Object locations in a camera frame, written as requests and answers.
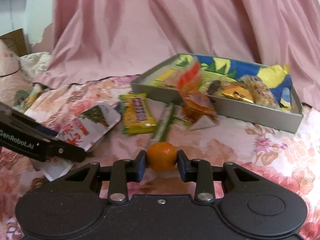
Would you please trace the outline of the white green snack pouch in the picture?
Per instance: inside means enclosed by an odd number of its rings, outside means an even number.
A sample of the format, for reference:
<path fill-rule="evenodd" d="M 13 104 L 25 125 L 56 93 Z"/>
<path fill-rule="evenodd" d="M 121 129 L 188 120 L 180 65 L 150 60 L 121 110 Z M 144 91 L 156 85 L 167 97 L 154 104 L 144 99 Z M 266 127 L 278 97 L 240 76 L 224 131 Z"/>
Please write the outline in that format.
<path fill-rule="evenodd" d="M 56 138 L 84 149 L 85 156 L 88 156 L 120 120 L 121 115 L 116 109 L 106 103 L 99 103 L 66 124 Z M 74 161 L 55 157 L 45 163 L 37 163 L 36 166 L 49 181 L 53 181 L 69 172 L 74 164 Z"/>

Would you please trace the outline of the small orange mandarin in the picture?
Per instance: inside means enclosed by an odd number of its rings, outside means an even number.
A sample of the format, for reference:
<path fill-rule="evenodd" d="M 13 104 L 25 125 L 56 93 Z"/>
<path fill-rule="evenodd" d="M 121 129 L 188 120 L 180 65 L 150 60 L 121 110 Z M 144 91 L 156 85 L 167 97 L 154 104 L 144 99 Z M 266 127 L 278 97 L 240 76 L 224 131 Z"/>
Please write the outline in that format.
<path fill-rule="evenodd" d="M 154 143 L 146 152 L 146 161 L 155 172 L 171 171 L 177 162 L 177 150 L 168 142 Z"/>

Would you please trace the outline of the floral white pillow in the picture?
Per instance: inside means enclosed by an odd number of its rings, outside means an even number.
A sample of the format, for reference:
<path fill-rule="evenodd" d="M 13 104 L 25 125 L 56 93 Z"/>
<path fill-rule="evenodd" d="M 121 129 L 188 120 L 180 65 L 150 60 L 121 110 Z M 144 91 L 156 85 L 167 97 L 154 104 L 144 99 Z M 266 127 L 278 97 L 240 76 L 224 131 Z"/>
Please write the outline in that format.
<path fill-rule="evenodd" d="M 49 68 L 51 55 L 44 52 L 37 52 L 20 57 L 22 73 L 28 80 L 46 72 Z"/>

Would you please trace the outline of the pink cone lampshade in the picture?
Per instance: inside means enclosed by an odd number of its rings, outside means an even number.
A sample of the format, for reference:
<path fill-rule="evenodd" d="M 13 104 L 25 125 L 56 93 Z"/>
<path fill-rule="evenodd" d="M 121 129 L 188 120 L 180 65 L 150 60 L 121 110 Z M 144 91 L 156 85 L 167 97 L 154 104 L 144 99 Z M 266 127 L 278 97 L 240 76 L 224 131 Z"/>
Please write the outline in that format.
<path fill-rule="evenodd" d="M 1 40 L 0 51 L 1 78 L 14 75 L 21 70 L 19 57 Z"/>

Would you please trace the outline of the yellow green snack bar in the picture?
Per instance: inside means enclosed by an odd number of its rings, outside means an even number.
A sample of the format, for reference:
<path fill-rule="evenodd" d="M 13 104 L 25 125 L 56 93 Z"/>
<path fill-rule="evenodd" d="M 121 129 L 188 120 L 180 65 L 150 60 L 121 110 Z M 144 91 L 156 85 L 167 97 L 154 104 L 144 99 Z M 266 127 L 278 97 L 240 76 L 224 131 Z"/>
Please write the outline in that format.
<path fill-rule="evenodd" d="M 123 134 L 153 133 L 157 122 L 148 106 L 145 93 L 119 96 L 120 112 L 124 125 Z"/>

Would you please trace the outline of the orange red snack bag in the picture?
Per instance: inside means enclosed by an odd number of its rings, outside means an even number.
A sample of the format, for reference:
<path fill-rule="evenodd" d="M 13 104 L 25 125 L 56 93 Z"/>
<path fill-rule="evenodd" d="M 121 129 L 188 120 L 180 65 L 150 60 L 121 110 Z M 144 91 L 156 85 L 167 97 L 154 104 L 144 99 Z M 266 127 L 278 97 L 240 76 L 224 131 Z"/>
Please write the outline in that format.
<path fill-rule="evenodd" d="M 191 122 L 190 131 L 217 125 L 216 111 L 206 94 L 199 91 L 202 74 L 197 58 L 193 58 L 178 76 L 176 88 L 182 98 L 182 113 Z"/>

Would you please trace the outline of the grey tray with painted lining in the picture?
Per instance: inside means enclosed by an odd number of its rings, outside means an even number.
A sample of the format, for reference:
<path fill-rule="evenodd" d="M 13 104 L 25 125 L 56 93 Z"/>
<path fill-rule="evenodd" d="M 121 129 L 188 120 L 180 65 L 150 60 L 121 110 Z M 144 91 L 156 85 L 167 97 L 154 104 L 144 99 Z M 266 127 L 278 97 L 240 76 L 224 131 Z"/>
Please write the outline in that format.
<path fill-rule="evenodd" d="M 178 104 L 182 88 L 190 84 L 211 100 L 219 115 L 296 133 L 303 110 L 289 71 L 287 64 L 177 54 L 134 79 L 131 87 L 135 94 Z"/>

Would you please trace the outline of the gold wrapped snack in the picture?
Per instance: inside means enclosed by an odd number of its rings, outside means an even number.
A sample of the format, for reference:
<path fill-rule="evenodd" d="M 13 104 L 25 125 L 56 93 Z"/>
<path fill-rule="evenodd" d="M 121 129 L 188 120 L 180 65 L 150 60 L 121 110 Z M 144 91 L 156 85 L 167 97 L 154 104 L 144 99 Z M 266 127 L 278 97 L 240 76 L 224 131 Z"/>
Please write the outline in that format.
<path fill-rule="evenodd" d="M 253 95 L 247 89 L 238 85 L 224 87 L 221 94 L 232 100 L 254 103 Z"/>

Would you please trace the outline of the clear mixed nut bar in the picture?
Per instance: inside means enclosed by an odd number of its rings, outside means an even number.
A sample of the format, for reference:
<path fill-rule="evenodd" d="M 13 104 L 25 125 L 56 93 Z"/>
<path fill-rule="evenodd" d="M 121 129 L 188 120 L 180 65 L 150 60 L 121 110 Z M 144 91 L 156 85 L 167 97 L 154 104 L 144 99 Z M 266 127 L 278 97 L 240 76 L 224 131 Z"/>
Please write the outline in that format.
<path fill-rule="evenodd" d="M 244 75 L 241 78 L 247 86 L 249 92 L 253 95 L 254 103 L 259 106 L 278 109 L 279 105 L 274 94 L 265 85 L 261 78 L 257 76 Z"/>

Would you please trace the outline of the green stick snack packet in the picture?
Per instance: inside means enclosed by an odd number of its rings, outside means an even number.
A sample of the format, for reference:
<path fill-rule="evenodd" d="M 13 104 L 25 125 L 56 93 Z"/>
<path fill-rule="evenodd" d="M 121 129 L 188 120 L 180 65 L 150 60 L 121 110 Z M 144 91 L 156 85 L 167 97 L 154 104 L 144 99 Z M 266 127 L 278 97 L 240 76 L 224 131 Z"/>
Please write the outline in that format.
<path fill-rule="evenodd" d="M 154 131 L 150 139 L 151 145 L 158 142 L 166 141 L 174 111 L 175 111 L 175 105 L 172 102 L 167 103 L 164 106 L 161 116 L 157 122 L 156 130 Z"/>

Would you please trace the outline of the pink curtain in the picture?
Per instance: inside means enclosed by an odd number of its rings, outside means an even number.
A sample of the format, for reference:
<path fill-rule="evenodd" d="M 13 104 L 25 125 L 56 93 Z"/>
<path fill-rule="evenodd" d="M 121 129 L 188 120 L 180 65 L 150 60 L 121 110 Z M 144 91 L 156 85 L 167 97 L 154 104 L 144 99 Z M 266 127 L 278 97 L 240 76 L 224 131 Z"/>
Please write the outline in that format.
<path fill-rule="evenodd" d="M 317 0 L 54 0 L 53 46 L 35 79 L 53 89 L 194 53 L 287 64 L 300 100 L 319 108 Z"/>

